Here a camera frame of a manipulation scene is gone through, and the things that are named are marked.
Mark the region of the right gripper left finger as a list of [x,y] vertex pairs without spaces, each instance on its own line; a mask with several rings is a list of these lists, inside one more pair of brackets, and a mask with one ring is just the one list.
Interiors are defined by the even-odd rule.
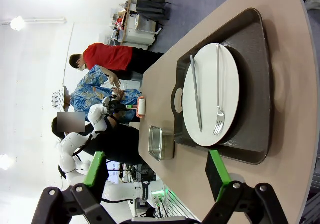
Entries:
[[113,218],[101,205],[108,177],[105,154],[96,152],[83,182],[64,191],[58,187],[43,190],[32,223],[68,224],[73,216],[84,215],[90,224],[111,224]]

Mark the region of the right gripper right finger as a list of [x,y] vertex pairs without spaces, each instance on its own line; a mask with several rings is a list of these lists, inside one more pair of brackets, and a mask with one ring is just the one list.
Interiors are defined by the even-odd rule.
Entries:
[[227,224],[234,212],[244,213],[251,224],[286,224],[288,219],[269,183],[255,187],[232,180],[218,152],[207,153],[205,172],[215,200],[203,224]]

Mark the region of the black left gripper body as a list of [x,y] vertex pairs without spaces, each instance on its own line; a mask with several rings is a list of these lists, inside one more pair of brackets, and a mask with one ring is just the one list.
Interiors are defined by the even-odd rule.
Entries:
[[125,104],[121,104],[118,100],[112,100],[107,105],[107,112],[112,115],[122,111],[127,111],[127,107]]

